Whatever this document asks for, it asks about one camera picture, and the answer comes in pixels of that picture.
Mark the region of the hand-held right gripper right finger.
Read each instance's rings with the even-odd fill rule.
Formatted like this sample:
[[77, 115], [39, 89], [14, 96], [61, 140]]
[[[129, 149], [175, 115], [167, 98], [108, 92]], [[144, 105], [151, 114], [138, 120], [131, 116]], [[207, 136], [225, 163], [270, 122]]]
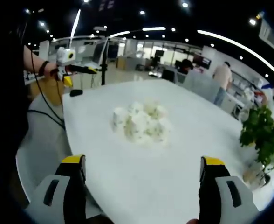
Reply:
[[199, 181], [199, 224], [250, 224], [258, 216], [251, 190], [220, 159], [201, 157]]

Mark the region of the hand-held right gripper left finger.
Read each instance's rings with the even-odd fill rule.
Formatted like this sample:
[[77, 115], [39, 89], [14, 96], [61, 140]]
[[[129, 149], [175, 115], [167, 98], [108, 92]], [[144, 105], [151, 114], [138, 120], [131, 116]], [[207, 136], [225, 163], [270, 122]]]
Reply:
[[35, 189], [27, 214], [36, 224], [86, 223], [85, 155], [63, 159]]

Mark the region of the person's left hand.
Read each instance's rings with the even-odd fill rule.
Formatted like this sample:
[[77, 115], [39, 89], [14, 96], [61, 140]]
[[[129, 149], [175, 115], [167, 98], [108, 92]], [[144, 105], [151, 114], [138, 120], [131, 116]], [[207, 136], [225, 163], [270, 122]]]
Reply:
[[52, 69], [50, 71], [50, 76], [55, 79], [56, 81], [59, 81], [61, 78], [60, 78], [60, 71], [58, 68], [55, 68], [55, 69]]

